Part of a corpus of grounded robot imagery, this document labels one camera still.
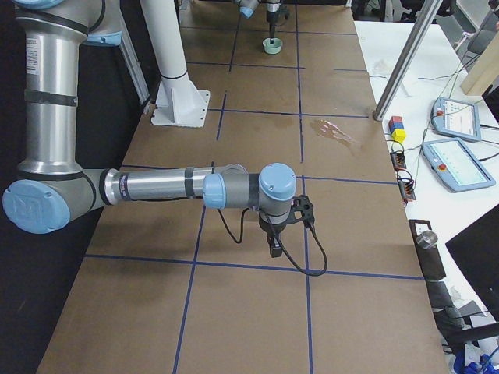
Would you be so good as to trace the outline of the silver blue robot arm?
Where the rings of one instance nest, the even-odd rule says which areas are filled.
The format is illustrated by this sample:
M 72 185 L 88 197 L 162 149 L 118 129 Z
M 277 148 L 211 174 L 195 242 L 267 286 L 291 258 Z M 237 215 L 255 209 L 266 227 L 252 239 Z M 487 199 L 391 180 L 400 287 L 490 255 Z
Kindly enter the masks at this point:
M 246 18 L 249 19 L 257 9 L 261 0 L 234 0 L 234 4 L 239 7 L 239 12 Z M 275 28 L 278 21 L 278 12 L 281 8 L 281 1 L 279 0 L 267 0 L 264 1 L 266 4 L 266 19 L 269 28 L 269 38 L 270 44 L 274 44 L 275 38 Z
M 285 164 L 250 174 L 237 164 L 117 171 L 76 162 L 79 48 L 121 43 L 119 2 L 18 1 L 16 20 L 26 33 L 27 155 L 2 197 L 11 222 L 47 234 L 106 205 L 200 199 L 211 209 L 255 210 L 271 256 L 286 253 L 280 234 L 296 222 L 299 199 Z

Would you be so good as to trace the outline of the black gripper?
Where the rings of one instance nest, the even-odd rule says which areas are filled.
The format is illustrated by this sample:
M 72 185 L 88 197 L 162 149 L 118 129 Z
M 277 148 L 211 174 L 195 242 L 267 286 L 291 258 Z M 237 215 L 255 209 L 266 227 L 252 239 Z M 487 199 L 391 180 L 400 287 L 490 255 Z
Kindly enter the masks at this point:
M 279 9 L 280 9 L 279 2 L 268 2 L 267 3 L 266 18 L 267 18 L 267 22 L 269 23 L 269 44 L 274 43 L 275 24 L 278 21 Z
M 271 257 L 281 257 L 281 245 L 278 240 L 280 239 L 280 234 L 285 229 L 286 224 L 284 222 L 274 224 L 271 221 L 268 221 L 263 213 L 259 213 L 259 225 L 267 234 L 267 242 L 269 244 Z

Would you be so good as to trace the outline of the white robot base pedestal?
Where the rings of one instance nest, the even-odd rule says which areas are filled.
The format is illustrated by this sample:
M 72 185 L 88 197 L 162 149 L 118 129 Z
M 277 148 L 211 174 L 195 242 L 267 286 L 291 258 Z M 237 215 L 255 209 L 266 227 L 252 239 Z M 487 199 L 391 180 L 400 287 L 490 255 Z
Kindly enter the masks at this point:
M 144 0 L 140 4 L 161 74 L 151 122 L 200 128 L 211 93 L 198 90 L 189 78 L 175 2 Z

